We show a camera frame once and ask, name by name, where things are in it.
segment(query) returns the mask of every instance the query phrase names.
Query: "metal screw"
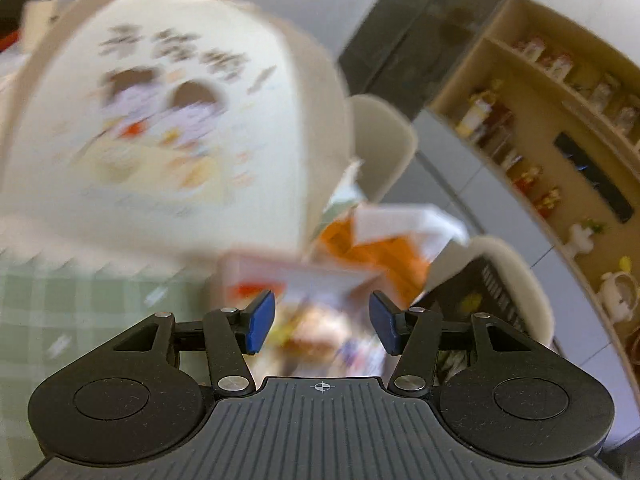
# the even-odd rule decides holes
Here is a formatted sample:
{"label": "metal screw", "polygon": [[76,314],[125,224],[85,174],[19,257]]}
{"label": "metal screw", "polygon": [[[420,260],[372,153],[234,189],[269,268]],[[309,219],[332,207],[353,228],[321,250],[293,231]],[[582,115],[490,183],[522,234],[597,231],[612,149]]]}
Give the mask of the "metal screw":
{"label": "metal screw", "polygon": [[218,381],[218,387],[228,392],[241,392],[248,385],[248,379],[239,375],[228,375]]}
{"label": "metal screw", "polygon": [[417,375],[401,375],[394,381],[394,384],[396,388],[406,392],[417,392],[427,385],[424,379]]}

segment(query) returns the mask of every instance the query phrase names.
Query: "black panel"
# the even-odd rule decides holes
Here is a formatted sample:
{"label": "black panel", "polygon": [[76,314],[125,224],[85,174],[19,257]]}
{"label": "black panel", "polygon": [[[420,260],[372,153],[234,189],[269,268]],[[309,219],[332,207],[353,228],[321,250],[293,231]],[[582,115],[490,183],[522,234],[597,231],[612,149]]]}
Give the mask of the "black panel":
{"label": "black panel", "polygon": [[600,194],[620,223],[628,222],[634,214],[633,207],[589,155],[564,132],[556,137],[554,144]]}
{"label": "black panel", "polygon": [[[584,420],[588,424],[590,412]],[[544,444],[546,436],[541,432],[529,447]],[[590,457],[532,466],[481,454],[451,436],[424,400],[390,395],[375,378],[268,378],[254,395],[220,400],[204,427],[172,452],[118,467],[53,458],[29,478],[616,480]]]}
{"label": "black panel", "polygon": [[513,301],[500,272],[491,260],[480,256],[446,282],[441,283],[417,306],[440,310],[445,321],[469,321],[473,312],[487,312],[523,333],[527,333],[518,307]]}

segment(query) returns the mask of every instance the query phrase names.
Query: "blue gripper pad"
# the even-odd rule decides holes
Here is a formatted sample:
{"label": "blue gripper pad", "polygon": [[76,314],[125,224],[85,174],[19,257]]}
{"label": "blue gripper pad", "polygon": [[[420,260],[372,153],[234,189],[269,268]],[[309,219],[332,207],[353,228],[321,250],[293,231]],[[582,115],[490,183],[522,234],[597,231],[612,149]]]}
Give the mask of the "blue gripper pad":
{"label": "blue gripper pad", "polygon": [[246,335],[246,353],[253,355],[262,348],[273,324],[276,315],[276,297],[270,290],[267,294],[261,293],[246,308],[246,311],[251,315]]}
{"label": "blue gripper pad", "polygon": [[369,297],[369,319],[378,338],[389,355],[402,353],[402,342],[396,332],[396,314],[400,310],[390,301],[385,304],[377,294]]}

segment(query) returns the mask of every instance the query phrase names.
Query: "shelf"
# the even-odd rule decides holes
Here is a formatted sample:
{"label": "shelf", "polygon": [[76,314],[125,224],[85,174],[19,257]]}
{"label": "shelf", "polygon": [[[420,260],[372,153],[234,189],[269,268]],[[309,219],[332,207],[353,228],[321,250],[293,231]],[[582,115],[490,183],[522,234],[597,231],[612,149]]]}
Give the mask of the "shelf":
{"label": "shelf", "polygon": [[611,322],[604,307],[600,303],[596,292],[591,287],[591,284],[585,277],[584,273],[576,264],[575,260],[566,255],[566,253],[564,252],[564,243],[562,242],[558,234],[538,214],[531,202],[522,193],[519,193],[515,190],[511,181],[506,176],[502,168],[498,166],[498,164],[496,164],[494,161],[492,161],[491,158],[489,158],[489,156],[485,152],[480,150],[476,145],[469,143],[466,139],[462,139],[462,141],[467,144],[469,148],[474,152],[475,156],[482,161],[484,167],[490,170],[494,174],[494,176],[502,182],[504,187],[509,190],[509,192],[516,198],[521,208],[529,213],[529,216],[531,216],[531,218],[536,221],[536,223],[540,227],[540,230],[546,235],[546,238],[549,240],[549,243],[551,243],[551,245],[556,248],[558,254],[564,260],[567,269],[569,269],[569,271],[572,273],[576,282],[580,285],[582,291],[590,300],[594,311],[596,312],[598,318],[600,318],[600,322],[603,328],[606,330],[607,335],[609,335],[609,340],[611,341],[613,348],[620,358],[620,362],[622,363],[622,367],[625,371],[628,382],[631,385],[631,389],[634,393],[634,399],[636,400],[636,405],[640,409],[640,372],[636,374],[634,366],[631,364],[631,360],[626,354],[625,344],[621,334],[618,333],[615,325]]}
{"label": "shelf", "polygon": [[640,182],[640,153],[624,135],[618,133],[609,118],[599,113],[577,91],[553,79],[545,70],[525,58],[519,51],[503,41],[484,38],[514,70],[521,72],[544,95],[558,102],[569,113],[585,124],[622,162]]}

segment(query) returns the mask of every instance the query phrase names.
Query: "white chair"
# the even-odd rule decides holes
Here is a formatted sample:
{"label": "white chair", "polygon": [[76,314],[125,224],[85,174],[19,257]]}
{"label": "white chair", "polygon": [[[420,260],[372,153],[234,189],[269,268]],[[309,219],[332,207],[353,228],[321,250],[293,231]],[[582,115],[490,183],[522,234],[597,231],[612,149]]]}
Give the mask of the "white chair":
{"label": "white chair", "polygon": [[487,257],[498,270],[529,336],[546,347],[551,346],[555,320],[545,291],[522,257],[499,238],[478,236],[467,247],[450,242],[431,264],[425,290],[433,290],[478,256]]}
{"label": "white chair", "polygon": [[418,137],[407,118],[384,99],[362,94],[348,101],[355,154],[363,161],[357,183],[367,200],[377,203],[411,162]]}
{"label": "white chair", "polygon": [[58,0],[27,0],[20,20],[20,49],[30,54],[51,28]]}

